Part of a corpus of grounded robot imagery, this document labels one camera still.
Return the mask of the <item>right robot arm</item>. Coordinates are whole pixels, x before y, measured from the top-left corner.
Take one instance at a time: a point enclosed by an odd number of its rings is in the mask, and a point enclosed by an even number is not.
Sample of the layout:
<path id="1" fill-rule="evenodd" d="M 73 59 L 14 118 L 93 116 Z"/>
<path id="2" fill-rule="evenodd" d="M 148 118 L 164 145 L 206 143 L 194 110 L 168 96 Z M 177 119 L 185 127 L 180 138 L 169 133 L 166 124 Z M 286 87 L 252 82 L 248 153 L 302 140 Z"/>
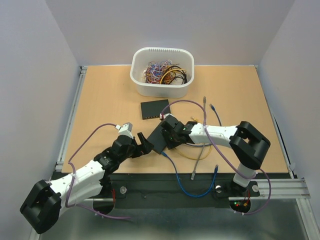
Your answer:
<path id="1" fill-rule="evenodd" d="M 231 192 L 235 195 L 242 195 L 248 190 L 250 180 L 261 168 L 271 146 L 270 141 L 247 121 L 234 126 L 204 125 L 195 121 L 183 124 L 169 113 L 162 117 L 160 127 L 167 148 L 182 144 L 211 144 L 215 149 L 218 146 L 231 148 L 240 162 L 238 167 L 234 167 L 219 149 L 217 152 L 235 171 L 230 182 Z"/>

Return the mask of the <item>black network switch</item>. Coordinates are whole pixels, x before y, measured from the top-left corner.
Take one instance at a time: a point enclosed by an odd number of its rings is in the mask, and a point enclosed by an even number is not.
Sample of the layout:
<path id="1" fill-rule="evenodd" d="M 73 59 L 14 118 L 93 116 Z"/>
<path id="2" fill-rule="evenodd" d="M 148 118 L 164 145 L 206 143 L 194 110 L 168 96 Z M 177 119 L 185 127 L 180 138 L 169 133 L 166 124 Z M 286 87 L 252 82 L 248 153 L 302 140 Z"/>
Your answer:
<path id="1" fill-rule="evenodd" d="M 162 130 L 163 127 L 161 126 L 161 124 L 158 124 L 147 138 L 147 141 L 153 144 L 152 150 L 157 154 L 161 154 L 167 146 L 165 138 L 162 135 Z"/>
<path id="2" fill-rule="evenodd" d="M 157 119 L 162 110 L 169 105 L 168 99 L 146 101 L 140 103 L 141 116 L 143 120 Z"/>

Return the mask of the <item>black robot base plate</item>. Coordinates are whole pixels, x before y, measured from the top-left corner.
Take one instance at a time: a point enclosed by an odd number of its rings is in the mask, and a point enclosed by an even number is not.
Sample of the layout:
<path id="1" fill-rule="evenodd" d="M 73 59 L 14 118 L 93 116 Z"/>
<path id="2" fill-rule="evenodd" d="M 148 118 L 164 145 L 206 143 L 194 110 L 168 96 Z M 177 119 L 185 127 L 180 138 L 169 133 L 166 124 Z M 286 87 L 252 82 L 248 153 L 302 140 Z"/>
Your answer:
<path id="1" fill-rule="evenodd" d="M 260 196 L 258 183 L 245 188 L 230 173 L 115 173 L 108 186 L 95 196 L 93 208 L 103 214 L 113 209 L 234 208 L 248 212 L 250 200 Z"/>

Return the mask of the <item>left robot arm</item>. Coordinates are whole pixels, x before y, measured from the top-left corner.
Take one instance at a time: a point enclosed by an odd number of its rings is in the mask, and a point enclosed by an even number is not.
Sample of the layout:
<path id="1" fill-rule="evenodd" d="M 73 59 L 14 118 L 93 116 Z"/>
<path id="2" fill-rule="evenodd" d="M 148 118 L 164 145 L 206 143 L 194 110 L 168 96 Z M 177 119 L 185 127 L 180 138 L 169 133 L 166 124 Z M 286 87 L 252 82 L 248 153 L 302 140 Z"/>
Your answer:
<path id="1" fill-rule="evenodd" d="M 141 132 L 137 135 L 140 144 L 134 137 L 119 135 L 112 146 L 78 170 L 56 180 L 36 182 L 20 207 L 20 213 L 36 233 L 48 231 L 67 209 L 81 206 L 87 198 L 108 196 L 111 193 L 108 176 L 126 159 L 147 155 L 153 150 L 153 144 Z"/>

